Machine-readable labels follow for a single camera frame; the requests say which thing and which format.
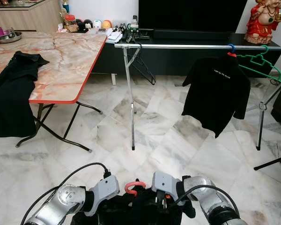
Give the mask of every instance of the wooden cabinet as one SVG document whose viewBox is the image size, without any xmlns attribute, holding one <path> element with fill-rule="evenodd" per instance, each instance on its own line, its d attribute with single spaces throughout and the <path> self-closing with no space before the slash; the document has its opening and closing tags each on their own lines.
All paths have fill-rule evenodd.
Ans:
<svg viewBox="0 0 281 225">
<path fill-rule="evenodd" d="M 37 3 L 10 2 L 0 7 L 0 27 L 4 30 L 56 32 L 62 23 L 59 0 L 42 0 Z"/>
</svg>

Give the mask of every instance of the metal bowl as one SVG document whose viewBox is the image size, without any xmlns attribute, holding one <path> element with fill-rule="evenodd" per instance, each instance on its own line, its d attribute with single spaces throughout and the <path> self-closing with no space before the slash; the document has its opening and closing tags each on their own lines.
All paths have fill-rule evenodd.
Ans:
<svg viewBox="0 0 281 225">
<path fill-rule="evenodd" d="M 1 44 L 11 43 L 20 40 L 21 38 L 22 38 L 22 33 L 18 31 L 14 31 L 13 33 L 0 36 L 0 43 Z"/>
</svg>

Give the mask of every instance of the red table edge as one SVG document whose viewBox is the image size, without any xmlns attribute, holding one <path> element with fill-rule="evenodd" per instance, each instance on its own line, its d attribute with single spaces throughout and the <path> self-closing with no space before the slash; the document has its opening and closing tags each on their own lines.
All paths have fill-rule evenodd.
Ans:
<svg viewBox="0 0 281 225">
<path fill-rule="evenodd" d="M 88 81 L 89 75 L 92 72 L 95 63 L 97 62 L 97 59 L 98 59 L 99 55 L 101 54 L 101 51 L 102 51 L 102 49 L 103 49 L 103 47 L 105 45 L 106 39 L 107 39 L 107 36 L 106 36 L 106 38 L 105 38 L 105 40 L 104 40 L 104 42 L 103 42 L 103 44 L 102 44 L 102 46 L 101 46 L 97 56 L 95 58 L 95 61 L 93 62 L 93 65 L 91 66 L 91 68 L 89 70 L 88 75 L 86 76 L 86 78 L 85 78 L 85 80 L 84 80 L 84 82 L 83 82 L 83 84 L 82 84 L 82 86 L 80 88 L 80 91 L 78 92 L 77 97 L 74 100 L 72 100 L 72 101 L 54 101 L 54 100 L 33 100 L 32 99 L 32 100 L 29 100 L 29 102 L 30 103 L 46 103 L 46 104 L 74 104 L 74 103 L 76 103 L 77 100 L 79 99 L 80 95 L 81 95 L 81 92 L 82 92 L 86 82 Z"/>
</svg>

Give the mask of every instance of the jar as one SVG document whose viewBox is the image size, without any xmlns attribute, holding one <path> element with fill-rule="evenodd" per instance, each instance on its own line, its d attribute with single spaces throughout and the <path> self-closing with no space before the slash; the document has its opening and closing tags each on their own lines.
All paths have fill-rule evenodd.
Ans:
<svg viewBox="0 0 281 225">
<path fill-rule="evenodd" d="M 65 15 L 65 25 L 74 25 L 76 24 L 75 16 L 74 15 Z"/>
</svg>

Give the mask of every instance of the white wall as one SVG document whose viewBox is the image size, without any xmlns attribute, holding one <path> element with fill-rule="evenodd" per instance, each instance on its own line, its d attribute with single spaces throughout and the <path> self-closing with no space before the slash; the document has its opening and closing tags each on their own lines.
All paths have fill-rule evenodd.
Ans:
<svg viewBox="0 0 281 225">
<path fill-rule="evenodd" d="M 236 33 L 245 33 L 255 0 L 248 0 Z M 79 19 L 110 20 L 112 23 L 129 23 L 133 15 L 138 14 L 138 0 L 69 0 L 70 13 Z M 281 23 L 273 31 L 273 41 L 281 46 Z M 281 70 L 281 57 L 276 66 Z"/>
</svg>

